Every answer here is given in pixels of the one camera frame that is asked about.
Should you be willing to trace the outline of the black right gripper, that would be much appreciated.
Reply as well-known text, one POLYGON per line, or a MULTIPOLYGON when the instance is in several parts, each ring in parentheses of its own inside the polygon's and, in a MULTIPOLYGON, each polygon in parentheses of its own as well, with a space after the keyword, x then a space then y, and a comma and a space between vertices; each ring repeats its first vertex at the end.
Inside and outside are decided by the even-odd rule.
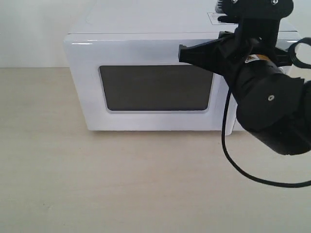
POLYGON ((227 83, 253 83, 270 76, 286 75, 286 51, 262 36, 241 38, 237 33, 220 32, 216 40, 187 47, 179 46, 178 60, 222 75, 227 83))

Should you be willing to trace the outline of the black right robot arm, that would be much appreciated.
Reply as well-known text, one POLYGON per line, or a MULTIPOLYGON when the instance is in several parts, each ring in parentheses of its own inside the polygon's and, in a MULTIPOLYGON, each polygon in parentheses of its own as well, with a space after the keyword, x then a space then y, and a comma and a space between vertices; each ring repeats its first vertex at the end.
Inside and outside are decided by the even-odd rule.
POLYGON ((260 38, 234 33, 187 47, 178 59, 221 75, 237 103, 239 124, 281 155, 311 150, 311 84, 283 73, 260 38))

